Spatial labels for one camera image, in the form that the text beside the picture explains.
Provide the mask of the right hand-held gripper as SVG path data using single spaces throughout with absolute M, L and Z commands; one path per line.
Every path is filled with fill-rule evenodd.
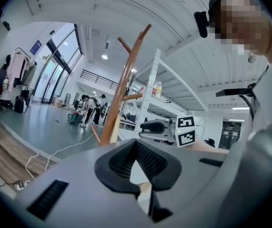
M 150 120 L 140 124 L 141 139 L 187 147 L 196 142 L 197 133 L 193 116 L 177 116 L 164 124 L 162 120 Z

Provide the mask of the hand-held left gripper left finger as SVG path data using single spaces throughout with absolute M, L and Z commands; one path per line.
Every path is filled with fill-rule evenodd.
M 139 186 L 130 182 L 131 170 L 136 157 L 135 139 L 122 143 L 100 156 L 94 165 L 98 180 L 114 192 L 133 194 L 136 198 L 139 197 L 141 193 Z

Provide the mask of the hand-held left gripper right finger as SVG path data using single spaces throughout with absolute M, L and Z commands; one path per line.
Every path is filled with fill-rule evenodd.
M 157 192 L 174 186 L 182 172 L 182 165 L 176 157 L 144 141 L 138 140 L 135 146 L 136 161 L 151 183 L 148 216 L 159 222 L 171 216 L 172 212 L 159 204 Z

